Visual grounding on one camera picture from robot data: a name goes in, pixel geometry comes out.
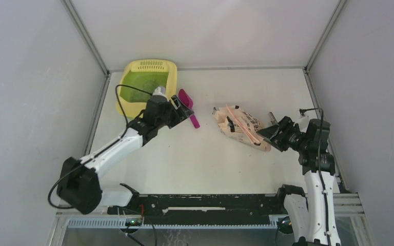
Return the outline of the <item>magenta plastic scoop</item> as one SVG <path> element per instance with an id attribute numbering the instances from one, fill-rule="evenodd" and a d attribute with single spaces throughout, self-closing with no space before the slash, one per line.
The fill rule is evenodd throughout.
<path id="1" fill-rule="evenodd" d="M 193 107 L 193 101 L 190 98 L 190 96 L 186 93 L 184 89 L 180 89 L 178 93 L 179 100 L 189 109 L 192 109 Z M 196 118 L 196 116 L 193 114 L 189 117 L 191 123 L 193 124 L 195 129 L 198 129 L 200 127 L 200 124 Z"/>

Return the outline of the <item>peach cat litter bag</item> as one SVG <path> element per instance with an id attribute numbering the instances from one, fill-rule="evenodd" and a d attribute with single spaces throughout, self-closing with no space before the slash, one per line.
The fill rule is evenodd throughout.
<path id="1" fill-rule="evenodd" d="M 214 107 L 212 115 L 225 136 L 263 152 L 271 150 L 271 145 L 258 134 L 265 124 L 240 106 Z"/>

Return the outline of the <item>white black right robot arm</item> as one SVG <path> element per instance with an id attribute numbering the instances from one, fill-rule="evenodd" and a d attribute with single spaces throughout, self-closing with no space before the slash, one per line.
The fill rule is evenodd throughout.
<path id="1" fill-rule="evenodd" d="M 277 209 L 288 213 L 294 245 L 341 245 L 333 201 L 336 166 L 334 156 L 327 152 L 330 123 L 311 119 L 302 132 L 285 116 L 257 133 L 277 150 L 292 149 L 299 154 L 306 189 L 284 184 L 276 199 Z"/>

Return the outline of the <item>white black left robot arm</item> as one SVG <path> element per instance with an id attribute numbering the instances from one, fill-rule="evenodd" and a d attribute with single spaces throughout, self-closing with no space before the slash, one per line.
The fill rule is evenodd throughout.
<path id="1" fill-rule="evenodd" d="M 188 119 L 194 112 L 174 95 L 167 99 L 153 95 L 133 120 L 127 122 L 123 133 L 100 150 L 80 159 L 67 158 L 53 191 L 68 204 L 86 215 L 102 201 L 100 179 L 125 157 L 155 138 L 159 129 L 173 128 Z"/>

